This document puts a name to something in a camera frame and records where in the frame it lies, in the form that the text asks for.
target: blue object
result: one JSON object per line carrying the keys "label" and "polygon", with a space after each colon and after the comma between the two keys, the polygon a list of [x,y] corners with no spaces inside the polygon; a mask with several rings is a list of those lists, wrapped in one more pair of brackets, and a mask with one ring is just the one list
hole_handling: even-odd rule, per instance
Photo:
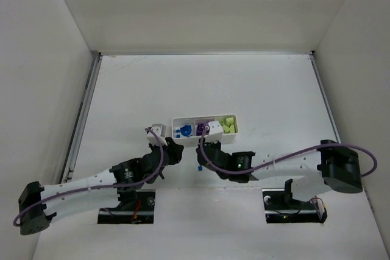
{"label": "blue object", "polygon": [[180,132],[182,132],[183,136],[189,136],[192,132],[191,125],[184,125],[180,128]]}

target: white wall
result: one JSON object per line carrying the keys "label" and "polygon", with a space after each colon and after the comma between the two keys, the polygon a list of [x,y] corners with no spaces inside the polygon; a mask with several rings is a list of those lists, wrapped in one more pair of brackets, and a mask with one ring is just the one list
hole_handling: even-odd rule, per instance
{"label": "white wall", "polygon": [[0,0],[0,251],[30,259],[37,236],[12,227],[30,181],[63,162],[91,55],[64,0]]}
{"label": "white wall", "polygon": [[346,0],[315,57],[342,140],[379,160],[364,184],[390,251],[390,0]]}
{"label": "white wall", "polygon": [[66,0],[100,51],[314,50],[344,0]]}

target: purple object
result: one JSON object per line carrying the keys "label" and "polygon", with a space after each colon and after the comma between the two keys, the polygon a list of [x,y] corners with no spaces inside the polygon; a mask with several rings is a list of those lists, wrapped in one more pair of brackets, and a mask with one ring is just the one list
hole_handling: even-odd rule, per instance
{"label": "purple object", "polygon": [[197,136],[201,136],[202,135],[204,127],[205,127],[205,124],[198,123],[198,125],[196,126],[196,135]]}

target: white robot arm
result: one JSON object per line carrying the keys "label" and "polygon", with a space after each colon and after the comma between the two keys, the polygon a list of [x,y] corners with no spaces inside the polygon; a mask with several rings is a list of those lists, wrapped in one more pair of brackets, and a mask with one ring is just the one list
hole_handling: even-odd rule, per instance
{"label": "white robot arm", "polygon": [[14,225],[22,235],[38,233],[64,217],[98,208],[118,208],[137,200],[136,190],[162,176],[167,165],[182,159],[183,146],[165,138],[165,126],[147,128],[152,152],[133,158],[99,174],[69,183],[41,186],[29,183],[19,198]]}
{"label": "white robot arm", "polygon": [[[343,193],[363,191],[358,154],[345,147],[346,144],[323,140],[319,146],[310,147],[260,166],[252,167],[252,157],[255,153],[238,152],[229,154],[223,152],[220,143],[222,134],[223,129],[218,121],[209,122],[208,128],[204,130],[199,141],[196,152],[198,163],[215,171],[223,180],[247,183],[253,178],[262,180],[278,176],[302,176],[298,179],[288,180],[285,184],[286,196],[301,202],[308,202],[313,197],[330,190]],[[352,147],[365,151],[373,158],[374,168],[369,172],[371,174],[377,165],[373,154],[360,147]],[[307,161],[314,160],[318,162],[317,170],[312,170],[304,164],[277,164],[280,161],[291,160],[291,158],[311,150],[318,150],[318,152],[312,152],[305,155],[305,157],[307,157]]]}

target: white container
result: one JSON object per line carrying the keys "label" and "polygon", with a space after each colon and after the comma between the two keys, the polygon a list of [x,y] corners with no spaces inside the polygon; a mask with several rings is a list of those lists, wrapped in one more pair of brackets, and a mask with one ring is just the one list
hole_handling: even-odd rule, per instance
{"label": "white container", "polygon": [[[230,115],[216,115],[216,116],[198,116],[198,117],[185,117],[185,118],[174,118],[172,119],[172,138],[177,144],[183,144],[183,145],[196,145],[200,135],[196,135],[196,127],[198,123],[207,123],[208,121],[216,121],[226,118],[234,118],[234,127],[235,127],[235,133],[224,133],[222,136],[221,143],[230,143],[234,140],[234,137],[238,133],[238,124],[237,124],[237,117],[236,115],[230,114]],[[176,137],[176,129],[180,129],[181,127],[185,125],[190,125],[192,128],[191,135],[192,136],[183,136],[180,134],[180,137]]]}

